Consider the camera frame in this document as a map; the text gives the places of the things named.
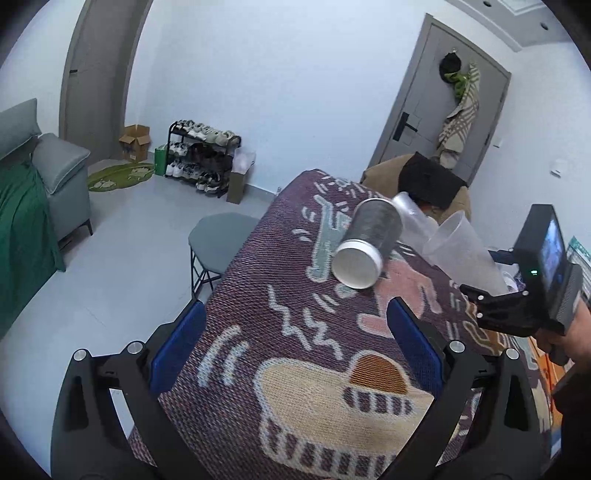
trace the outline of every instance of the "blue gripper pad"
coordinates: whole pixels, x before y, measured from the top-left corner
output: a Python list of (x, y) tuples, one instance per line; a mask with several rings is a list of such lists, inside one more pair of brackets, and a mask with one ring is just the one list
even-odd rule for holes
[(205, 306), (200, 301), (187, 312), (152, 360), (150, 392), (154, 395), (172, 389), (183, 365), (205, 331)]
[[(437, 398), (443, 389), (443, 359), (418, 327), (420, 320), (400, 297), (390, 300), (386, 316), (388, 328), (413, 369), (421, 389)], [(434, 329), (428, 323), (422, 324), (425, 330)]]

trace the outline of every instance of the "silver screw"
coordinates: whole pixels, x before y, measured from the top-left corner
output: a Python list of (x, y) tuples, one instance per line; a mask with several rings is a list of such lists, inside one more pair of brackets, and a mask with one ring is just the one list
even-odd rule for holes
[(449, 348), (456, 353), (462, 353), (466, 349), (465, 345), (457, 340), (449, 342)]
[(519, 352), (514, 348), (508, 348), (505, 353), (511, 360), (517, 360), (519, 358)]
[(140, 353), (142, 351), (142, 348), (144, 348), (142, 342), (131, 342), (127, 346), (127, 351), (132, 355), (135, 355), (136, 353)]
[(80, 360), (84, 360), (86, 358), (86, 350), (80, 349), (74, 352), (74, 360), (79, 362)]

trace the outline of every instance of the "dark cushion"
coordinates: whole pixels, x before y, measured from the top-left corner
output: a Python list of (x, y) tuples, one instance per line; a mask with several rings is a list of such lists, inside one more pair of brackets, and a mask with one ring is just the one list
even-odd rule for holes
[(90, 151), (57, 138), (54, 134), (39, 137), (33, 152), (33, 165), (41, 175), (49, 195), (58, 191), (83, 166)]
[(37, 125), (36, 98), (0, 112), (0, 161), (37, 135), (41, 130)]
[(467, 184), (451, 170), (416, 152), (402, 168), (398, 191), (408, 192), (413, 201), (428, 203), (443, 210), (452, 204), (458, 191)]

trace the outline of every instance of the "round stool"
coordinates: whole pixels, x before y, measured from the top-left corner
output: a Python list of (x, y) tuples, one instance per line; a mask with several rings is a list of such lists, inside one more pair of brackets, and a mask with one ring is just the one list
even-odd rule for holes
[[(218, 213), (199, 220), (189, 234), (193, 298), (199, 296), (204, 281), (209, 282), (213, 291), (213, 282), (222, 278), (257, 223), (258, 219), (240, 213)], [(201, 265), (201, 272), (197, 271), (195, 260)]]

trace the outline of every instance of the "purple patterned blanket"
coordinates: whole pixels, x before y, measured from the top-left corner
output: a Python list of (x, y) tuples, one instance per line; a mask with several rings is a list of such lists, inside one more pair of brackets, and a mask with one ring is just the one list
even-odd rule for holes
[[(473, 305), (439, 269), (398, 244), (373, 289), (330, 272), (355, 206), (377, 194), (314, 170), (269, 207), (207, 302), (207, 329), (169, 393), (170, 420), (219, 479), (375, 478), (428, 409), (385, 321), (401, 296), (448, 339), (498, 354), (513, 346), (530, 372), (540, 425), (547, 397), (527, 339), (477, 327)], [(478, 404), (467, 403), (444, 460)], [(151, 462), (137, 432), (136, 456)]]

